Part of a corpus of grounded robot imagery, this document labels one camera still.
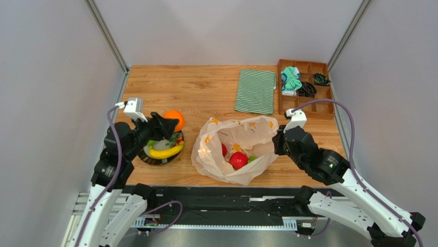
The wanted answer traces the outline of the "green starfruit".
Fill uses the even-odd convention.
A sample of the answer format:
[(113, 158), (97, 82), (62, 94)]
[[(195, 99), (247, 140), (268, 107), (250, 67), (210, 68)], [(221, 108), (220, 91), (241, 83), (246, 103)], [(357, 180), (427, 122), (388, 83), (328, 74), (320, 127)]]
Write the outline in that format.
[(251, 163), (252, 161), (254, 161), (256, 159), (257, 159), (257, 157), (252, 155), (248, 158), (248, 163)]

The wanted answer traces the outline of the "banana print plastic bag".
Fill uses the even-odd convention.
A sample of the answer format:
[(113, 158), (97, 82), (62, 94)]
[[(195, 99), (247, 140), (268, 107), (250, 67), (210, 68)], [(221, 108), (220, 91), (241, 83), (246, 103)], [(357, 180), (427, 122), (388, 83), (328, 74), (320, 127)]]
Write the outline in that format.
[[(205, 176), (217, 181), (248, 185), (261, 175), (278, 155), (274, 153), (272, 138), (279, 128), (278, 121), (268, 116), (220, 121), (211, 117), (201, 128), (191, 153), (192, 165)], [(222, 155), (221, 144), (228, 150)], [(229, 164), (235, 152), (257, 159), (239, 170)]]

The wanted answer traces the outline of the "red yellow apple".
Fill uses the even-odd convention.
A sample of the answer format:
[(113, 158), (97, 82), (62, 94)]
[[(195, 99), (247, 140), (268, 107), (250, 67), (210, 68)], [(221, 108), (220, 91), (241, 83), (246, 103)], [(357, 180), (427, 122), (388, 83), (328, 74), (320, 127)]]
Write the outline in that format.
[(222, 155), (223, 157), (225, 157), (228, 153), (228, 150), (224, 144), (221, 144), (221, 147), (222, 147)]

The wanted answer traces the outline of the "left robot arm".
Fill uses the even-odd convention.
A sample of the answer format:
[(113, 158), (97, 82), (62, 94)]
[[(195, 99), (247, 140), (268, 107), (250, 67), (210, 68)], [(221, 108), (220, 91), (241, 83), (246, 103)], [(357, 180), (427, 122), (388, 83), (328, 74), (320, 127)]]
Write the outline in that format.
[(170, 138), (180, 120), (164, 118), (156, 112), (151, 117), (133, 120), (132, 129), (126, 122), (110, 122), (104, 139), (104, 149), (94, 167), (86, 209), (69, 246), (117, 246), (132, 223), (154, 201), (156, 190), (138, 184), (128, 196), (124, 207), (113, 220), (110, 214), (127, 180), (134, 170), (133, 159), (149, 141)]

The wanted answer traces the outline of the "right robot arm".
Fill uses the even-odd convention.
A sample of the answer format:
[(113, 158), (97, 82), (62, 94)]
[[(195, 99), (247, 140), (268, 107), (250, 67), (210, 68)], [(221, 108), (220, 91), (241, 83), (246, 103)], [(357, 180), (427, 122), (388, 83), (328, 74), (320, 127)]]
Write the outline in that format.
[(318, 147), (300, 126), (281, 125), (272, 139), (275, 154), (286, 155), (312, 179), (343, 194), (354, 207), (302, 186), (294, 197), (299, 213), (325, 216), (370, 240), (372, 246), (423, 246), (425, 217), (390, 202), (367, 183), (339, 153)]

